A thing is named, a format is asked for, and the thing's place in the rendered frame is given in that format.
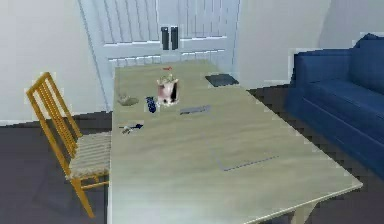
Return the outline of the grey green lumpy dish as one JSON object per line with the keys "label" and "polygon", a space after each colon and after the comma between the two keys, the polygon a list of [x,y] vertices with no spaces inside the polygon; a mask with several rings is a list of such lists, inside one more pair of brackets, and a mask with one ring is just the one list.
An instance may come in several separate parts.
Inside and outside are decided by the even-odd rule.
{"label": "grey green lumpy dish", "polygon": [[137,104],[139,99],[128,95],[119,95],[117,101],[122,106],[132,106]]}

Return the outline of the yellow wooden slatted chair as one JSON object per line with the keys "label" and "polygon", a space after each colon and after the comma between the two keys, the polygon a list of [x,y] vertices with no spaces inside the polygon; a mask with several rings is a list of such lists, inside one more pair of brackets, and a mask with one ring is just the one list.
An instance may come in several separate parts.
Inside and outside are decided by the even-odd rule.
{"label": "yellow wooden slatted chair", "polygon": [[26,96],[66,180],[87,215],[94,218],[85,191],[109,184],[100,178],[110,173],[112,133],[82,134],[49,72],[41,74]]}

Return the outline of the pale wooden table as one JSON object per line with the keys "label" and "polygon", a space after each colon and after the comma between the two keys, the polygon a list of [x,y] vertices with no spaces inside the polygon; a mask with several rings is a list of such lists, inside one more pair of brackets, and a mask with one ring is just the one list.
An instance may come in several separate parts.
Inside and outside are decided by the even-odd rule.
{"label": "pale wooden table", "polygon": [[[116,94],[139,102],[113,109],[108,224],[260,224],[287,213],[304,224],[317,203],[361,188],[243,87],[213,87],[216,71],[205,60],[116,69]],[[157,81],[169,74],[179,101],[159,105]]]}

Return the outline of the pink and white vase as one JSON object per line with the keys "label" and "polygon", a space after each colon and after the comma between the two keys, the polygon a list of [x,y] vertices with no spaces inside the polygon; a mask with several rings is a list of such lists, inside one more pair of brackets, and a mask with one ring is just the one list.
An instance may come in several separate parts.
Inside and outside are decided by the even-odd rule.
{"label": "pink and white vase", "polygon": [[178,82],[179,80],[175,78],[172,74],[163,76],[157,81],[157,103],[159,105],[171,106],[178,103]]}

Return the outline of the dark blue sofa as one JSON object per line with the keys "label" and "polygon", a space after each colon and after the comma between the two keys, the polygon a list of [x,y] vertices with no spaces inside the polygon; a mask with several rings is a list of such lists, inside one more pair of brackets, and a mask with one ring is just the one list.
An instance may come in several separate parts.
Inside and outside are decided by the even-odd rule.
{"label": "dark blue sofa", "polygon": [[296,53],[285,110],[384,180],[384,36]]}

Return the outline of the white panelled room door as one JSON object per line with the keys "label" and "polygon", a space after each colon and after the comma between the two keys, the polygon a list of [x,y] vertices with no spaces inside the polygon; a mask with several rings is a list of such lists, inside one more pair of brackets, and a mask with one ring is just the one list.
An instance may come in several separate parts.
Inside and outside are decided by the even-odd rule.
{"label": "white panelled room door", "polygon": [[165,62],[156,0],[78,0],[105,108],[111,111],[116,67]]}
{"label": "white panelled room door", "polygon": [[223,73],[233,70],[240,0],[170,0],[171,27],[178,27],[181,60],[209,60]]}

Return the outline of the grey flat remote control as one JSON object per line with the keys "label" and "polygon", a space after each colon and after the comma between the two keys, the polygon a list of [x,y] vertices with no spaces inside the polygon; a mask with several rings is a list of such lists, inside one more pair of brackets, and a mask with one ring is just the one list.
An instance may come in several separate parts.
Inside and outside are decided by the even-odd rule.
{"label": "grey flat remote control", "polygon": [[210,105],[183,108],[183,109],[180,109],[180,115],[206,112],[206,111],[209,111],[209,109],[210,109]]}

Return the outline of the blue and grey key bunch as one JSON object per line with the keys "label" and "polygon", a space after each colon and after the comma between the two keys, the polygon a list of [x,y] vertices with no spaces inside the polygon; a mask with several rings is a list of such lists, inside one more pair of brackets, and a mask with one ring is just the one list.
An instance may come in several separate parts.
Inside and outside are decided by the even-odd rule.
{"label": "blue and grey key bunch", "polygon": [[144,126],[143,124],[137,123],[133,126],[120,126],[119,128],[122,130],[122,133],[125,134],[125,133],[130,133],[135,129],[141,129],[143,126]]}

